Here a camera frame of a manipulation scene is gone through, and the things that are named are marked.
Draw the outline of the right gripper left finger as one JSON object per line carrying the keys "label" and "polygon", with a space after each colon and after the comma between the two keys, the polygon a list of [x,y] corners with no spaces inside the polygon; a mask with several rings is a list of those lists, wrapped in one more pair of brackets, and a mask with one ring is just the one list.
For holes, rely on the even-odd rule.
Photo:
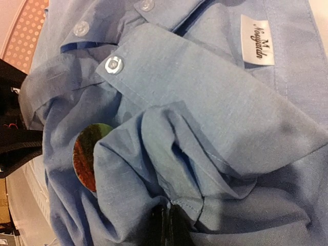
{"label": "right gripper left finger", "polygon": [[151,216],[151,245],[170,245],[170,212],[162,205],[153,209]]}

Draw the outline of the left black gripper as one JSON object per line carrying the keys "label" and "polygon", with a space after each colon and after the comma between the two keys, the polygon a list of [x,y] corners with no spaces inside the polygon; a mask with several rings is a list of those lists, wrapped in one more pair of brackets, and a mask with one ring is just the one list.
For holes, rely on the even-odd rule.
{"label": "left black gripper", "polygon": [[26,76],[1,60],[1,178],[42,154],[43,132],[26,128],[18,103]]}

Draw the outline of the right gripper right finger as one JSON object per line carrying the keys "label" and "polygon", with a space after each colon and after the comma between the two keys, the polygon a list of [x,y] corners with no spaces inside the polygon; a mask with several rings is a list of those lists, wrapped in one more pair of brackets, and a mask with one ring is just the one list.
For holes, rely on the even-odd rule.
{"label": "right gripper right finger", "polygon": [[169,245],[192,246],[195,245],[179,205],[172,205],[169,211]]}

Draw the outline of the blue button-up shirt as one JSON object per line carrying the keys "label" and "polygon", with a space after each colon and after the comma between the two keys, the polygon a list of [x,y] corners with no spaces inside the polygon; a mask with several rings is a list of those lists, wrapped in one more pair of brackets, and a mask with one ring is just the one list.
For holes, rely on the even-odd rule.
{"label": "blue button-up shirt", "polygon": [[[50,1],[19,94],[61,245],[327,245],[327,58],[308,1]],[[73,148],[91,124],[96,192]]]}

